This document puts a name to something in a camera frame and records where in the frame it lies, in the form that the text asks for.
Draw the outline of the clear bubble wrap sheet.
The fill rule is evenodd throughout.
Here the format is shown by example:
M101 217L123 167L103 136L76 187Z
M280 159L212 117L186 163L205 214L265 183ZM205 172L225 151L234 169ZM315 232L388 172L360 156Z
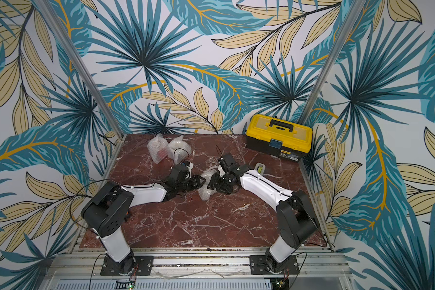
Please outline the clear bubble wrap sheet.
M180 164L192 153L192 148L183 140L183 136L174 138L167 146L167 153L174 164Z
M150 153L152 161L159 164L166 157L168 157L168 142L162 134L153 137L147 144L147 149Z
M209 188L211 178L216 172L216 169L211 169L201 174L201 177L205 179L205 183L198 189L198 194L203 201L208 201L210 197L217 192L215 189Z

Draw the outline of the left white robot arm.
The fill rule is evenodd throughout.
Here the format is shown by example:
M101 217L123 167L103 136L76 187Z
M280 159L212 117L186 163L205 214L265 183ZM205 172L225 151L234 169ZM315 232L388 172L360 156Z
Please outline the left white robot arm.
M131 253L122 232L130 208L150 203L164 203L180 193L201 188L206 179L191 174L193 164L175 165L167 178L142 186L127 186L109 180L84 206L82 217L89 229L101 240L108 257L115 263L125 261Z

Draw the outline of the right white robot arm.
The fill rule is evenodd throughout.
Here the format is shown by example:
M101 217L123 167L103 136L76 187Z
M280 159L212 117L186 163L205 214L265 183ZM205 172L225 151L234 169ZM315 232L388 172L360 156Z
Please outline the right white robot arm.
M274 265L288 260L319 229L314 207L302 190L296 192L278 186L248 165L240 165L231 154L218 159L209 189L230 195L244 189L266 202L277 215L279 237L267 250L267 261Z

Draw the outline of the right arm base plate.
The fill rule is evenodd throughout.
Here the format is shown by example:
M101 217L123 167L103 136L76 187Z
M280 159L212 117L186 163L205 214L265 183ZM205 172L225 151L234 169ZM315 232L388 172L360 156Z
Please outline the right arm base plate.
M283 262L277 262L270 255L251 255L250 270L252 275L298 274L300 264L296 256L289 256Z

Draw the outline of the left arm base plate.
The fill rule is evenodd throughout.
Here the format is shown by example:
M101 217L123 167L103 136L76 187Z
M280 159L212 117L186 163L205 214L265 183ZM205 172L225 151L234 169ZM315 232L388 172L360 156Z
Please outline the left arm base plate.
M115 262L106 256L103 261L101 276L149 276L153 266L153 256L134 256L129 254L121 262Z

